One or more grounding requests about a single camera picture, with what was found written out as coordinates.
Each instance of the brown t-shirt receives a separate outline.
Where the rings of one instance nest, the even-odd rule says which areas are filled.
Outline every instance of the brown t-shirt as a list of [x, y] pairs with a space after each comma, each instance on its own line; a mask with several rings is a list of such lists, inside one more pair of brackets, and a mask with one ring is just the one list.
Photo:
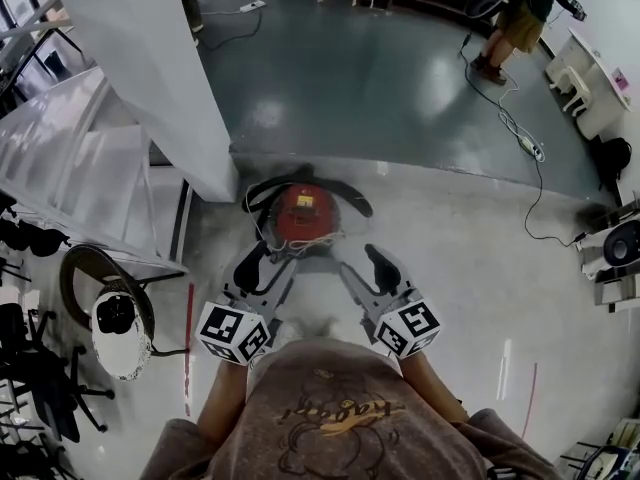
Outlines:
[[211, 450], [167, 423], [141, 480], [259, 478], [484, 480], [486, 458], [522, 479], [559, 480], [492, 410], [456, 427], [364, 347], [318, 338], [258, 364], [238, 424]]

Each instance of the white table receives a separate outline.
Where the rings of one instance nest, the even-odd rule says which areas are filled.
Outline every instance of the white table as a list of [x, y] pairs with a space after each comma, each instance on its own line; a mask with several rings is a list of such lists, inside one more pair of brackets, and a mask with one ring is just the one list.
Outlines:
[[569, 28], [569, 33], [571, 37], [549, 63], [545, 73], [555, 83], [560, 72], [571, 66], [582, 77], [591, 91], [591, 105], [576, 123], [582, 135], [591, 140], [625, 112], [631, 112], [631, 107], [598, 52], [572, 28]]

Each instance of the extension cord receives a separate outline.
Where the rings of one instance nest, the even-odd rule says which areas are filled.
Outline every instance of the extension cord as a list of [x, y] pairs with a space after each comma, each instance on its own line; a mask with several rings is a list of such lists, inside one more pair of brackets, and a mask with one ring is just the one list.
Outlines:
[[267, 4], [265, 4], [262, 0], [255, 0], [250, 4], [243, 5], [242, 7], [240, 7], [240, 12], [255, 11], [256, 9], [260, 9], [260, 7], [264, 7], [265, 5]]

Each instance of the black wire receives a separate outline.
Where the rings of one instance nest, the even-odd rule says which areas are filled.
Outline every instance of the black wire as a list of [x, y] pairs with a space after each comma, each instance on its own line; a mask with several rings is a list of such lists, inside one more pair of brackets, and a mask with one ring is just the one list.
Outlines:
[[202, 37], [201, 38], [202, 46], [204, 46], [206, 50], [208, 50], [211, 53], [213, 53], [213, 52], [217, 51], [219, 48], [221, 48], [222, 46], [224, 46], [225, 44], [230, 43], [231, 41], [235, 41], [236, 39], [245, 39], [245, 38], [248, 38], [248, 37], [255, 36], [258, 33], [258, 31], [260, 30], [260, 26], [262, 25], [262, 9], [260, 9], [260, 7], [258, 7], [257, 11], [258, 11], [258, 21], [256, 22], [256, 26], [254, 27], [254, 29], [251, 32], [249, 32], [248, 34], [241, 34], [241, 35], [238, 35], [238, 36], [228, 37], [227, 39], [223, 39], [222, 41], [220, 41], [217, 45], [215, 45], [213, 47], [209, 46], [207, 44], [207, 42], [204, 40], [204, 37]]
[[[495, 107], [499, 108], [502, 112], [504, 112], [504, 114], [507, 116], [507, 118], [511, 121], [511, 123], [516, 127], [516, 132], [517, 130], [520, 128], [518, 126], [518, 123], [516, 122], [516, 120], [511, 116], [511, 114], [509, 114], [509, 111], [504, 108], [502, 105], [500, 105], [499, 102], [493, 101], [491, 98], [489, 98], [486, 94], [484, 94], [480, 89], [478, 89], [473, 82], [471, 81], [471, 79], [469, 78], [469, 60], [465, 57], [464, 53], [462, 50], [464, 50], [465, 46], [467, 45], [467, 43], [469, 42], [469, 39], [471, 39], [471, 34], [472, 32], [470, 32], [467, 37], [465, 38], [464, 42], [462, 43], [462, 47], [460, 48], [460, 51], [458, 52], [460, 54], [460, 56], [464, 59], [464, 63], [465, 63], [465, 68], [464, 68], [464, 77], [467, 80], [467, 83], [471, 86], [471, 88], [476, 91], [480, 96], [482, 96], [485, 100], [487, 100], [489, 103], [491, 103], [492, 105], [494, 105]], [[511, 129], [509, 129], [509, 131], [511, 131], [511, 133], [513, 135], [515, 135], [516, 139], [518, 139], [518, 135]], [[517, 141], [518, 145], [527, 152], [527, 154], [529, 154], [529, 156], [531, 156], [529, 150], [527, 150], [521, 143], [520, 140]], [[540, 172], [540, 162], [538, 162], [538, 159], [533, 157], [533, 161], [536, 164], [536, 172], [538, 173], [538, 178], [540, 178], [540, 189], [538, 191], [538, 197], [536, 198], [535, 202], [529, 207], [529, 210], [527, 211], [527, 215], [524, 218], [524, 230], [527, 232], [527, 234], [533, 238], [534, 240], [557, 240], [563, 247], [570, 247], [571, 245], [575, 244], [582, 236], [578, 235], [576, 238], [573, 239], [572, 242], [565, 244], [562, 240], [560, 240], [557, 236], [534, 236], [531, 231], [529, 231], [529, 228], [527, 227], [527, 221], [529, 220], [529, 215], [531, 215], [531, 212], [533, 211], [533, 209], [536, 207], [536, 205], [540, 202], [540, 199], [542, 199], [542, 189], [543, 189], [543, 185], [542, 185], [542, 173]]]

